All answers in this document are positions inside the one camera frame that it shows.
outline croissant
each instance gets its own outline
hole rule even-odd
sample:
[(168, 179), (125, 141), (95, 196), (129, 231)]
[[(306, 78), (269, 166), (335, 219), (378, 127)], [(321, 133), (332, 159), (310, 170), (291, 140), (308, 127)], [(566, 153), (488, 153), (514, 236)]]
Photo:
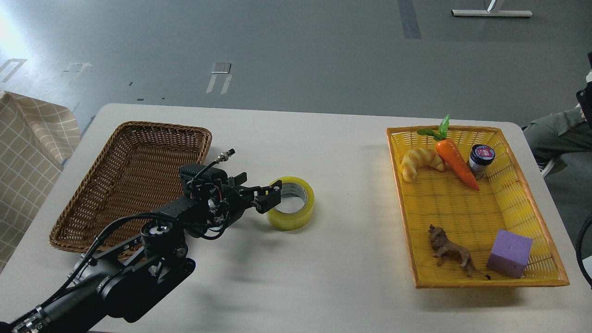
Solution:
[(436, 168), (440, 171), (446, 169), (444, 161), (436, 153), (435, 149), (429, 148), (411, 148), (403, 156), (401, 161), (401, 174), (403, 179), (407, 182), (414, 182), (417, 176), (417, 169), (429, 165), (432, 168)]

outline checkered fabric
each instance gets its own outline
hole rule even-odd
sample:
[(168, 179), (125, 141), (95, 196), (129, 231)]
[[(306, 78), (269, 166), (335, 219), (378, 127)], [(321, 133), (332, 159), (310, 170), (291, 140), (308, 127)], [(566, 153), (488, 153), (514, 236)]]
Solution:
[(80, 142), (70, 110), (0, 91), (0, 273)]

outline purple foam cube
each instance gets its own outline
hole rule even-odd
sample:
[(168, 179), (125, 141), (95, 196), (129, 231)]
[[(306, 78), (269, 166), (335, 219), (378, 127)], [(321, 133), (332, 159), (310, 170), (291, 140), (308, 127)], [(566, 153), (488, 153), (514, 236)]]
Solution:
[(487, 268), (507, 276), (521, 278), (528, 265), (532, 238), (498, 230)]

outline gray floor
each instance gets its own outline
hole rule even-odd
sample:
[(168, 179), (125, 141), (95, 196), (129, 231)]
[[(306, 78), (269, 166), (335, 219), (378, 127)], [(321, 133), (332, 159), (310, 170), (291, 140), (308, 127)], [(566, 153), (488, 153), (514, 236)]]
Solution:
[[(82, 129), (107, 103), (451, 113), (521, 126), (573, 107), (590, 70), (592, 1), (504, 3), (531, 10), (529, 19), (451, 16), (482, 8), (482, 0), (3, 0), (0, 89), (67, 106)], [(214, 62), (230, 62), (232, 77), (207, 92)], [(586, 186), (566, 190), (567, 172), (547, 182), (575, 230), (592, 204)]]

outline lion figurine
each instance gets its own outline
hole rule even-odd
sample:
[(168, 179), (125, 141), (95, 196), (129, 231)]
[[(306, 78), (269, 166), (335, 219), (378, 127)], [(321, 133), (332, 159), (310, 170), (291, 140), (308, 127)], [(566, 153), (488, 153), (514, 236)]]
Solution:
[(446, 236), (444, 229), (438, 226), (430, 225), (428, 232), (430, 233), (432, 249), (436, 251), (434, 258), (440, 258), (438, 266), (444, 265), (447, 257), (457, 256), (460, 260), (458, 267), (466, 269), (466, 276), (471, 277), (473, 276), (473, 272), (477, 272), (486, 277), (487, 280), (491, 280), (489, 275), (483, 274), (475, 268), (469, 250), (454, 242), (451, 242)]

